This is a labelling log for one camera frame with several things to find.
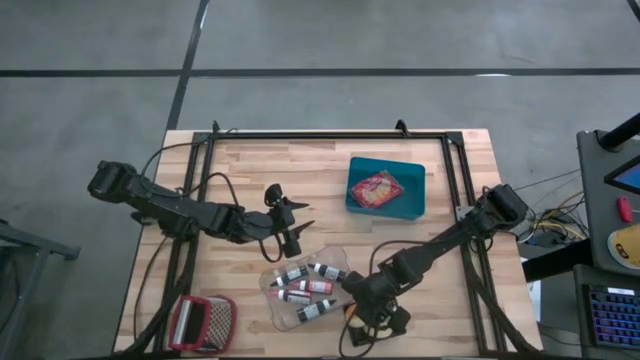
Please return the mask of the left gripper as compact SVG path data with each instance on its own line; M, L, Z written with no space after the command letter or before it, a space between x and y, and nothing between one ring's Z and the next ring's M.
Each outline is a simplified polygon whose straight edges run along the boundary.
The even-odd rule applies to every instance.
M314 220L290 229L295 224L293 211L308 207L307 203L294 202L283 195L280 184L270 185L264 194L267 213L247 212L244 215L245 234L259 243L264 259L270 259L264 240L274 236L278 245L277 259L292 258L301 254L299 238L301 233L315 223Z

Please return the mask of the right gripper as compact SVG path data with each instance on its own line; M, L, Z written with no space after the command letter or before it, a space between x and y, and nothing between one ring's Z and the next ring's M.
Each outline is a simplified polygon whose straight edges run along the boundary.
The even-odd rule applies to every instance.
M355 301L355 315L367 326L374 329L387 326L395 334L406 333L411 315L397 301L406 289L389 271L367 277L352 271L344 278L342 288Z

